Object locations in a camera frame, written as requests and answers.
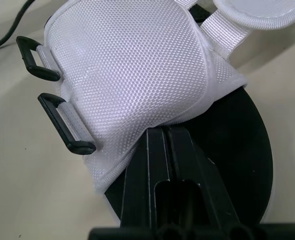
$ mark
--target black plastic frame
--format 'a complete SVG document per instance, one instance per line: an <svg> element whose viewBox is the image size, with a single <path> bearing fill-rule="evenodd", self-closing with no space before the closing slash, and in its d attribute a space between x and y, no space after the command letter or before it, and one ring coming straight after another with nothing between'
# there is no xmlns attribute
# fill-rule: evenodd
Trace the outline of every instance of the black plastic frame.
<svg viewBox="0 0 295 240"><path fill-rule="evenodd" d="M42 93L37 99L71 153L78 155L90 155L94 153L97 149L96 146L92 142L75 140L69 128L58 113L57 107L65 102L63 98L50 93Z"/></svg>
<svg viewBox="0 0 295 240"><path fill-rule="evenodd" d="M42 66L37 66L31 50L36 51L37 47L42 45L41 43L25 36L18 36L16 38L16 43L21 52L25 67L30 74L51 82L57 82L60 80L61 76L56 71Z"/></svg>

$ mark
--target black circular base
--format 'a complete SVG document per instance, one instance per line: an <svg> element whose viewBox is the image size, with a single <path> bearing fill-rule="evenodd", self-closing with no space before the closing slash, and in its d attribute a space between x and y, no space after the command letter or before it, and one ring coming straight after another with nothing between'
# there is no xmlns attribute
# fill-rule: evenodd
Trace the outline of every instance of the black circular base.
<svg viewBox="0 0 295 240"><path fill-rule="evenodd" d="M273 160L266 128L246 91L233 91L181 126L215 162L240 222L258 224L271 195ZM124 179L125 172L105 192L118 217Z"/></svg>

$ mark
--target white padded cushion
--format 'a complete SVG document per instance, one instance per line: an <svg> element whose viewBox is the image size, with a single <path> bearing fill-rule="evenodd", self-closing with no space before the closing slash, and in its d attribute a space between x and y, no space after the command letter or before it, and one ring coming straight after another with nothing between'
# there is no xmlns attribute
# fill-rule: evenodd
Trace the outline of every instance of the white padded cushion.
<svg viewBox="0 0 295 240"><path fill-rule="evenodd" d="M45 26L45 46L62 72L58 94L97 147L84 162L99 193L128 165L147 128L194 118L245 84L210 50L187 10L192 1L184 2L70 0Z"/></svg>
<svg viewBox="0 0 295 240"><path fill-rule="evenodd" d="M213 0L226 18L242 26L273 30L295 22L295 0Z"/></svg>

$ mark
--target black cable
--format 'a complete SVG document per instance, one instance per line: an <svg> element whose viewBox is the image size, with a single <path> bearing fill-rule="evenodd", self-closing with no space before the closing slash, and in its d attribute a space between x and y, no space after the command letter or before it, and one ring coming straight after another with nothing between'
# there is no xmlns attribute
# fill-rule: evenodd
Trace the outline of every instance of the black cable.
<svg viewBox="0 0 295 240"><path fill-rule="evenodd" d="M15 17L15 20L11 26L11 28L8 30L8 32L5 34L5 36L0 40L0 46L2 46L9 38L12 36L14 31L17 29L17 26L19 25L21 18L23 17L24 13L28 8L31 6L31 4L35 0L27 0L24 5L22 6L21 10L18 12L18 14Z"/></svg>

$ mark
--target white nylon webbing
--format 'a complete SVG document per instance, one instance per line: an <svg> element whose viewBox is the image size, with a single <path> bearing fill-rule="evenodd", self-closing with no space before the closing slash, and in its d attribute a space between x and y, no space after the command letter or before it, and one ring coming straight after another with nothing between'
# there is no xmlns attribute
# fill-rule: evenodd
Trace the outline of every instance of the white nylon webbing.
<svg viewBox="0 0 295 240"><path fill-rule="evenodd" d="M192 6L197 4L199 0L175 0L184 9L190 9Z"/></svg>
<svg viewBox="0 0 295 240"><path fill-rule="evenodd" d="M218 10L202 23L200 29L212 41L214 50L226 60L253 31L226 19Z"/></svg>
<svg viewBox="0 0 295 240"><path fill-rule="evenodd" d="M86 141L94 144L93 137L71 103L62 102L58 105L57 110L77 141Z"/></svg>
<svg viewBox="0 0 295 240"><path fill-rule="evenodd" d="M36 47L36 52L38 53L39 58L41 59L41 62L43 63L45 68L55 71L60 76L62 76L61 70L54 60L50 49L48 49L46 46L39 45Z"/></svg>

